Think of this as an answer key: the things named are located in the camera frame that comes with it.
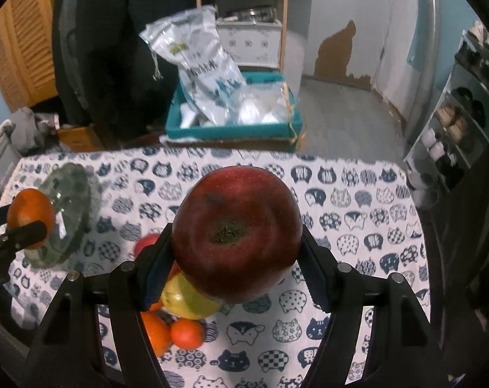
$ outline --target peeling paint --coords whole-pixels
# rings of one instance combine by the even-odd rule
[[[318,79],[370,89],[370,76],[347,75],[347,64],[352,56],[352,39],[355,34],[356,24],[351,20],[345,29],[321,43],[314,66],[314,75]]]

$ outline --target glass plate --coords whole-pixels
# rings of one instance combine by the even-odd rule
[[[90,215],[91,190],[84,167],[77,163],[53,171],[39,190],[54,206],[56,225],[43,246],[24,252],[32,267],[50,268],[79,248]]]

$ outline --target shoe rack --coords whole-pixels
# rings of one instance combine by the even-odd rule
[[[404,163],[450,192],[488,145],[489,45],[464,31],[446,85]]]

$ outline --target red apple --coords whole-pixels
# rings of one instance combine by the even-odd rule
[[[187,280],[220,303],[244,303],[278,284],[297,259],[298,204],[258,167],[212,171],[193,187],[172,224],[176,261]]]

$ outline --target table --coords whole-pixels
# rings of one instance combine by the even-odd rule
[[[406,176],[392,163],[206,148],[51,154],[22,159],[0,205],[24,188],[37,187],[52,169],[67,162],[82,164],[88,173],[90,229],[64,267],[35,269],[18,253],[6,285],[39,321],[70,269],[87,276],[131,260],[135,241],[172,221],[200,177],[235,164],[276,174],[290,187],[303,223],[320,245],[364,274],[386,278],[399,271],[429,316],[424,237]],[[287,302],[290,297],[296,299],[293,305]],[[99,320],[106,363],[119,369],[106,307],[99,308]],[[199,350],[173,347],[159,361],[173,388],[298,388],[328,321],[313,304],[295,264],[267,295],[247,304],[224,305],[206,319],[206,343]],[[372,309],[365,308],[348,381],[361,377],[371,324]]]

